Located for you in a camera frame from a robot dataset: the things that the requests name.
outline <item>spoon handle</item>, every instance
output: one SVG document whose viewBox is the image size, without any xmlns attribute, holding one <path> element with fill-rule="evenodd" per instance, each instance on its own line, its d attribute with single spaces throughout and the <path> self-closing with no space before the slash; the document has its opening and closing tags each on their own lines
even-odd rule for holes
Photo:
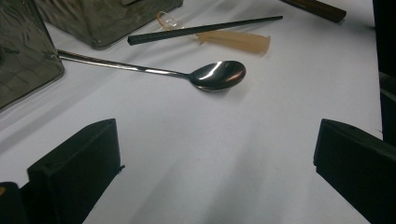
<svg viewBox="0 0 396 224">
<path fill-rule="evenodd" d="M 65 59 L 65 60 L 77 62 L 77 63 L 88 63 L 88 64 L 93 64 L 93 65 L 112 67 L 112 68 L 118 68 L 118 69 L 124 69 L 124 70 L 131 70 L 131 71 L 136 71 L 136 72 L 165 75 L 165 76 L 170 76 L 170 77 L 182 77 L 182 78 L 186 78 L 186 79 L 188 78 L 186 74 L 179 73 L 179 72 L 138 66 L 138 65 L 128 64 L 128 63 L 116 63 L 116 62 L 111 62 L 111 61 L 107 61 L 107 60 L 91 58 L 91 57 L 79 55 L 76 53 L 67 52 L 67 51 L 64 51 L 61 49 L 58 49 L 58 55 L 61 59 Z"/>
<path fill-rule="evenodd" d="M 283 16 L 275 16 L 275 17 L 247 20 L 247 21 L 232 21 L 232 22 L 225 22 L 225 23 L 219 23 L 219 24 L 213 24 L 213 25 L 196 26 L 196 27 L 190 27 L 190 28 L 185 28 L 185 29 L 157 32 L 157 33 L 151 33 L 151 34 L 145 34 L 145 35 L 129 35 L 128 43 L 129 43 L 129 45 L 138 45 L 138 44 L 148 43 L 151 41 L 168 39 L 168 38 L 173 38 L 173 37 L 178 37 L 178 36 L 183 36 L 183 35 L 194 35 L 194 34 L 200 34 L 203 32 L 229 28 L 229 27 L 247 25 L 247 24 L 263 22 L 263 21 L 277 21 L 277 20 L 281 20 L 281 19 L 283 19 Z"/>
<path fill-rule="evenodd" d="M 210 31 L 198 34 L 198 40 L 201 43 L 212 42 L 251 53 L 265 54 L 270 46 L 271 37 L 230 31 Z"/>
</svg>

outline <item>transparent container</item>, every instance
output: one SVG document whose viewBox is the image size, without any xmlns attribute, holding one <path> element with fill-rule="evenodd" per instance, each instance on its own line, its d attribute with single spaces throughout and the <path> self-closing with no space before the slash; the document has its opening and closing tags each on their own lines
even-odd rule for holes
<svg viewBox="0 0 396 224">
<path fill-rule="evenodd" d="M 35 0 L 43 20 L 95 49 L 107 48 L 183 0 Z"/>
<path fill-rule="evenodd" d="M 33 0 L 0 0 L 0 110 L 62 76 Z"/>
</svg>

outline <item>beige plastic object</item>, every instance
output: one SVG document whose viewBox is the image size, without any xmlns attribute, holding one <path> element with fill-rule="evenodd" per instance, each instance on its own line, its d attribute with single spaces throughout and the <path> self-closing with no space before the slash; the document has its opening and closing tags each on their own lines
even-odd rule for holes
<svg viewBox="0 0 396 224">
<path fill-rule="evenodd" d="M 164 30 L 185 28 L 184 24 L 166 12 L 159 12 L 157 20 Z M 237 33 L 231 31 L 210 31 L 197 34 L 201 43 L 211 42 L 251 53 L 265 54 L 270 46 L 271 36 Z"/>
</svg>

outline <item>dark brown handle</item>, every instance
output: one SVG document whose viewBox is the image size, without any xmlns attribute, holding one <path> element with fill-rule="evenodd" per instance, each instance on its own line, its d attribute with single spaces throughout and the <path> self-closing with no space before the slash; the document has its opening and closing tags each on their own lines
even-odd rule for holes
<svg viewBox="0 0 396 224">
<path fill-rule="evenodd" d="M 341 8 L 333 7 L 316 0 L 282 0 L 285 3 L 301 8 L 305 11 L 323 17 L 329 21 L 339 22 L 347 14 Z"/>
</svg>

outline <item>white table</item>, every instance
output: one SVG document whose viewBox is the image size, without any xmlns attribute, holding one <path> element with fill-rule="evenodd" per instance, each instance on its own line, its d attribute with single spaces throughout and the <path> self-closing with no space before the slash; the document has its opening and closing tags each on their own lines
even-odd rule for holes
<svg viewBox="0 0 396 224">
<path fill-rule="evenodd" d="M 229 30 L 270 35 L 258 56 L 178 37 L 94 50 L 48 25 L 54 45 L 92 57 L 191 72 L 236 60 L 247 77 L 223 92 L 186 80 L 64 61 L 64 76 L 0 113 L 0 180 L 26 169 L 81 128 L 118 123 L 121 163 L 85 223 L 367 223 L 316 174 L 322 119 L 379 138 L 381 114 L 370 0 L 326 0 L 347 11 L 326 21 L 276 0 L 185 0 L 190 26 L 283 15 Z M 159 32 L 150 23 L 134 34 Z"/>
</svg>

